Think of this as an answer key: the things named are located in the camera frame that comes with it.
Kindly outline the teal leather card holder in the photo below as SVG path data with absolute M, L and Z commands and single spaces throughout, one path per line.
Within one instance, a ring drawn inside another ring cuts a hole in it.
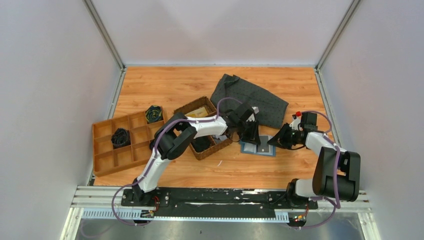
M 241 141 L 240 144 L 240 152 L 243 154 L 251 154 L 251 155 L 259 155 L 266 157 L 275 157 L 276 156 L 276 147 L 273 145 L 269 145 L 268 141 L 272 137 L 270 135 L 260 135 L 260 144 L 252 144 Z

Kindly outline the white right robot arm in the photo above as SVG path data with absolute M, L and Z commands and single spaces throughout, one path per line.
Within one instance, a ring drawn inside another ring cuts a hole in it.
M 285 201 L 292 209 L 325 197 L 334 199 L 339 206 L 341 201 L 356 201 L 360 193 L 360 154 L 336 144 L 330 139 L 329 130 L 319 130 L 318 116 L 329 119 L 318 111 L 298 111 L 292 116 L 292 122 L 285 123 L 267 142 L 290 151 L 305 148 L 317 156 L 312 178 L 295 178 L 287 185 Z

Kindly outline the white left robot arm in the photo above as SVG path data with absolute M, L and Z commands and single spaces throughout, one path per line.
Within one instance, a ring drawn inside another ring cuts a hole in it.
M 179 158 L 192 141 L 206 136 L 227 136 L 236 133 L 240 138 L 252 138 L 260 143 L 258 117 L 259 108 L 248 103 L 240 104 L 235 110 L 208 117 L 194 118 L 178 112 L 154 135 L 152 153 L 143 172 L 134 179 L 131 188 L 134 200 L 140 206 L 149 206 L 153 201 L 152 191 L 172 160 Z

